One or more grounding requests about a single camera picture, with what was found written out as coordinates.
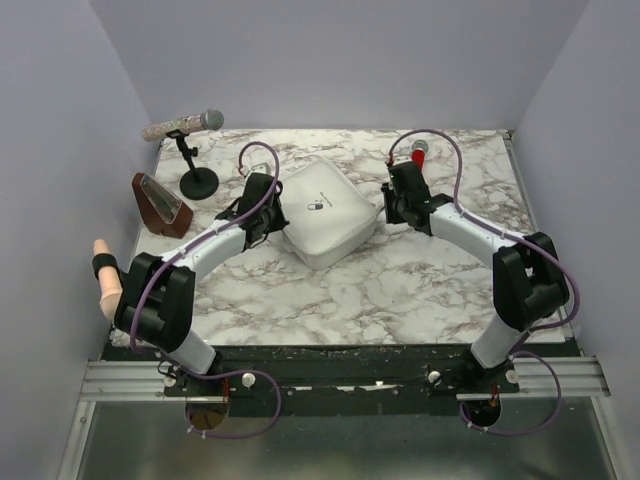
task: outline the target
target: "bolt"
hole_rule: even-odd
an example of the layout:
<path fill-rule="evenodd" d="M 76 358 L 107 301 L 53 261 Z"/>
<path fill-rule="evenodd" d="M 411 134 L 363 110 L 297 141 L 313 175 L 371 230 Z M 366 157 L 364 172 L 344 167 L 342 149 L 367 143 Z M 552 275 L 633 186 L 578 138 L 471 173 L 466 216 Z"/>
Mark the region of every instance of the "bolt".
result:
<path fill-rule="evenodd" d="M 256 377 L 253 373 L 245 373 L 242 376 L 242 385 L 247 388 L 253 387 L 253 384 L 256 383 Z"/>
<path fill-rule="evenodd" d="M 507 382 L 512 383 L 514 385 L 518 383 L 518 380 L 520 379 L 518 372 L 516 372 L 515 370 L 507 370 L 507 373 L 505 373 L 504 376 L 507 379 Z"/>
<path fill-rule="evenodd" d="M 442 375 L 440 375 L 440 372 L 438 372 L 437 370 L 433 370 L 427 375 L 427 380 L 429 380 L 429 383 L 437 385 L 440 383 L 440 377 L 442 377 Z"/>

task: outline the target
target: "white wall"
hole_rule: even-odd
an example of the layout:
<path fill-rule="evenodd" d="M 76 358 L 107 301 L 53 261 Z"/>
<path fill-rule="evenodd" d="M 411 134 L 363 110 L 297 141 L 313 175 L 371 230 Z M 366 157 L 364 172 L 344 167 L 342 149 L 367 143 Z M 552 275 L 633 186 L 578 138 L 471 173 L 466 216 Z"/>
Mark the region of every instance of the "white wall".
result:
<path fill-rule="evenodd" d="M 91 0 L 153 121 L 513 128 L 587 0 Z"/>
<path fill-rule="evenodd" d="M 93 240 L 129 260 L 155 147 L 86 0 L 4 2 L 0 64 L 0 478 L 43 480 L 106 340 Z"/>
<path fill-rule="evenodd" d="M 592 0 L 515 136 L 536 217 L 579 281 L 640 473 L 640 2 Z"/>

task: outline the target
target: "white marble surface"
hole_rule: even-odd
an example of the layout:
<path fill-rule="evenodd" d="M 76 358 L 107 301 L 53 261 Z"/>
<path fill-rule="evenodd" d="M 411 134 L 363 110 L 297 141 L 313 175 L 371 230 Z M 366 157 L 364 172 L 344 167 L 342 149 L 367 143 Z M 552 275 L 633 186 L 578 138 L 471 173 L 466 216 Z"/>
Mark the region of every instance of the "white marble surface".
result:
<path fill-rule="evenodd" d="M 200 133 L 188 137 L 197 146 L 197 165 L 220 177 L 220 189 L 199 202 L 182 240 L 151 235 L 143 228 L 137 252 L 160 254 L 193 238 L 243 190 L 237 155 L 253 140 L 272 145 L 282 175 L 314 160 L 334 162 L 375 205 L 382 206 L 380 185 L 391 143 L 403 132 L 350 130 L 252 130 Z M 464 154 L 461 202 L 474 213 L 510 229 L 530 232 L 526 210 L 499 132 L 453 131 Z M 444 139 L 423 136 L 430 150 L 424 168 L 432 194 L 452 194 L 454 153 Z M 405 140 L 397 161 L 406 159 L 415 140 Z M 245 157 L 251 164 L 271 162 L 260 148 Z M 165 142 L 155 177 L 179 193 L 186 171 L 173 141 Z M 386 225 L 378 217 L 373 237 L 334 266 L 307 268 L 287 252 L 281 233 L 257 248 L 228 260 L 196 289 L 193 328 L 214 345 L 308 345 L 458 343 L 475 340 L 493 314 L 491 272 L 456 246 L 413 231 Z M 560 331 L 531 341 L 563 341 Z M 115 344 L 127 344 L 117 334 Z"/>

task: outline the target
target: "logo on pouch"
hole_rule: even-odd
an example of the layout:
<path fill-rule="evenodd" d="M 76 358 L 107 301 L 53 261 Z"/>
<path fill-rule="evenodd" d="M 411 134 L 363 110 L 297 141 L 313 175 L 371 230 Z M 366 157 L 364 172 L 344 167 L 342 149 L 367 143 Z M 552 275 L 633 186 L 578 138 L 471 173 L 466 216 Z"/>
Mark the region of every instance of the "logo on pouch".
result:
<path fill-rule="evenodd" d="M 322 210 L 325 204 L 329 205 L 329 208 L 333 207 L 333 203 L 329 201 L 327 196 L 323 192 L 320 192 L 320 200 L 314 200 L 307 205 L 307 210 Z"/>

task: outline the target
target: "metronome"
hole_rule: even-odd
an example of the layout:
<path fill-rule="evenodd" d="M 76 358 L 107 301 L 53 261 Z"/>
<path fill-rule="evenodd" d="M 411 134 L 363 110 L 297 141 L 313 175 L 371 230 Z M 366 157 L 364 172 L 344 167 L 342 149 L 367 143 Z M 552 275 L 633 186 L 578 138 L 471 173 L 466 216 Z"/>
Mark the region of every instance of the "metronome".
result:
<path fill-rule="evenodd" d="M 145 173 L 131 181 L 142 221 L 151 233 L 182 238 L 187 233 L 193 211 L 173 192 Z"/>

